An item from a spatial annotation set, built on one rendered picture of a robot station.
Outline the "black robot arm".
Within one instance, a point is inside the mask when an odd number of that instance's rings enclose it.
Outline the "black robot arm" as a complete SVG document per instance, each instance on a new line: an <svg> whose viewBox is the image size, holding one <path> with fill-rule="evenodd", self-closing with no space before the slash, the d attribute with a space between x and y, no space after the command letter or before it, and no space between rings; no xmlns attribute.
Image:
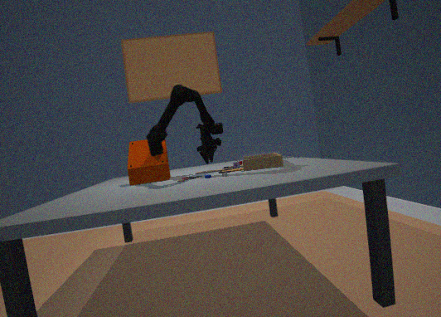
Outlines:
<svg viewBox="0 0 441 317"><path fill-rule="evenodd" d="M198 91L192 90L183 85L175 85L171 91L170 101L162 113L160 120L150 129L150 133L147 136L151 156L163 154L162 141L167 137L167 132L165 129L174 116L178 106L183 105L185 101L194 101L197 109L200 112L200 117L203 124L198 124L196 128L200 129L201 136L223 133L223 124L215 124L215 121L207 112Z"/></svg>

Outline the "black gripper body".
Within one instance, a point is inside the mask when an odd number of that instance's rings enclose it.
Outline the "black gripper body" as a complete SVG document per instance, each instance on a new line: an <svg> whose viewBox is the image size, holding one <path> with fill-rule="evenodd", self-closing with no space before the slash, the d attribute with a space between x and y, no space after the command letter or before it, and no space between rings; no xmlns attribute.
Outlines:
<svg viewBox="0 0 441 317"><path fill-rule="evenodd" d="M217 149L217 145L213 144L213 145L209 145L209 138L211 135L204 135L200 137L201 146L197 147L197 152L205 152L205 151L209 151L209 150L214 150Z"/></svg>

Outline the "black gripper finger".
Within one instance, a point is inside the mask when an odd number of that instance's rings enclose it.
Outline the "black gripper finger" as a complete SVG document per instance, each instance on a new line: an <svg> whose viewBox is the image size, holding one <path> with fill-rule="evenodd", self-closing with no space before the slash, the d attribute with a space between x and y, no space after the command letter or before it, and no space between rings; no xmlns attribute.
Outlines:
<svg viewBox="0 0 441 317"><path fill-rule="evenodd" d="M209 150L210 151L210 153L209 153L209 160L211 161L211 163L213 162L213 155L214 155L214 152L216 151L216 149L214 149L214 150Z"/></svg>
<svg viewBox="0 0 441 317"><path fill-rule="evenodd" d="M199 154L203 157L206 163L209 163L209 153L210 151L199 152Z"/></svg>

